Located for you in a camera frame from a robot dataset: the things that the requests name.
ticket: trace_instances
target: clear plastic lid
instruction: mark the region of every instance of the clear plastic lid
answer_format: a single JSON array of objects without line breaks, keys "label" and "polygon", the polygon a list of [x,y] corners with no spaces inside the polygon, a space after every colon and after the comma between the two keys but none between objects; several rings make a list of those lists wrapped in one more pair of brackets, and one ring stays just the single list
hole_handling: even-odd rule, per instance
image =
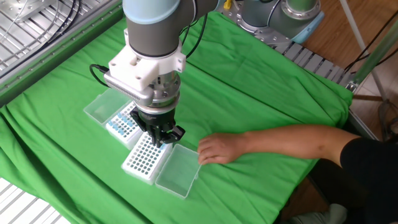
[{"label": "clear plastic lid", "polygon": [[103,94],[98,95],[83,111],[97,123],[105,126],[111,118],[130,102],[131,99],[128,96],[109,88]]},{"label": "clear plastic lid", "polygon": [[198,178],[201,167],[198,157],[197,152],[176,144],[155,185],[181,198],[186,198],[193,181]]}]

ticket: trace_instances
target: human arm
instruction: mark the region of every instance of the human arm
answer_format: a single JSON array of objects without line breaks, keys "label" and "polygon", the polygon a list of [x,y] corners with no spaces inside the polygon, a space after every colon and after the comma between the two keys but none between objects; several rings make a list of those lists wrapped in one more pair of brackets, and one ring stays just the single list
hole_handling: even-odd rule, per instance
[{"label": "human arm", "polygon": [[242,134],[212,134],[200,140],[199,163],[229,163],[245,153],[274,152],[302,159],[329,159],[340,164],[344,146],[359,138],[338,128],[298,124]]}]

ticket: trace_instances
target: wooden floor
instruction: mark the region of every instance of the wooden floor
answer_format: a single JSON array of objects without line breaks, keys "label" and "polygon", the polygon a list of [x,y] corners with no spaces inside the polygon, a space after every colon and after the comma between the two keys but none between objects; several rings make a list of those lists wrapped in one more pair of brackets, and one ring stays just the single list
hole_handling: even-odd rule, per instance
[{"label": "wooden floor", "polygon": [[[365,44],[368,44],[379,32],[386,21],[398,10],[398,1],[395,0],[347,0],[354,15],[359,31]],[[325,18],[319,28],[304,43],[311,51],[330,60],[334,64],[345,68],[360,54],[361,49],[348,24],[339,0],[321,0],[321,8]],[[381,34],[370,52],[380,42],[386,31]],[[356,71],[361,63],[351,70]],[[376,68],[389,100],[398,105],[398,54]],[[356,95],[380,96],[372,76],[362,83]],[[381,139],[381,126],[379,123],[377,108],[380,101],[353,100],[351,109],[364,121],[370,130]],[[391,111],[388,119],[398,116]],[[328,205],[317,193],[308,179],[299,186],[296,193],[290,198],[289,206],[282,212],[282,219],[305,212],[321,212],[328,209]]]}]

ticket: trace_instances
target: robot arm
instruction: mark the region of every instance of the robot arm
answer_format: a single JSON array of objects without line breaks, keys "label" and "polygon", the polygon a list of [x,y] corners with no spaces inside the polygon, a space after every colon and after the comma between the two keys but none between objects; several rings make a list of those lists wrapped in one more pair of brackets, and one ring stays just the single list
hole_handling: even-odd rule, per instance
[{"label": "robot arm", "polygon": [[[109,62],[104,79],[108,86],[135,101],[131,116],[158,147],[179,141],[185,133],[174,120],[181,84],[177,72],[185,70],[179,33],[223,3],[224,0],[123,0],[126,46]],[[298,42],[316,28],[320,14],[319,0],[245,0],[238,22],[245,21],[246,26],[238,25],[253,33],[258,28],[271,27]]]},{"label": "robot arm", "polygon": [[158,147],[179,141],[175,125],[180,77],[185,70],[180,31],[216,9],[219,0],[124,0],[126,46],[109,63],[108,86],[136,103],[131,116]]}]

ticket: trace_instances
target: green tablecloth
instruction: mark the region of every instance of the green tablecloth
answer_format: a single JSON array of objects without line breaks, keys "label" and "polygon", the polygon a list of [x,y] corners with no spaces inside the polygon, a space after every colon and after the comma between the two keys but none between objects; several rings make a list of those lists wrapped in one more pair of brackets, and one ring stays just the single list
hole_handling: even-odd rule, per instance
[{"label": "green tablecloth", "polygon": [[[105,91],[89,64],[108,64],[124,45],[125,27],[118,22],[0,109],[0,176],[72,223],[272,223],[315,161],[247,154],[206,165],[186,200],[121,169],[129,151],[83,108]],[[200,28],[190,29],[185,53]],[[194,146],[215,132],[341,126],[348,117],[349,91],[302,70],[221,14],[210,14],[188,62],[175,119]]]}]

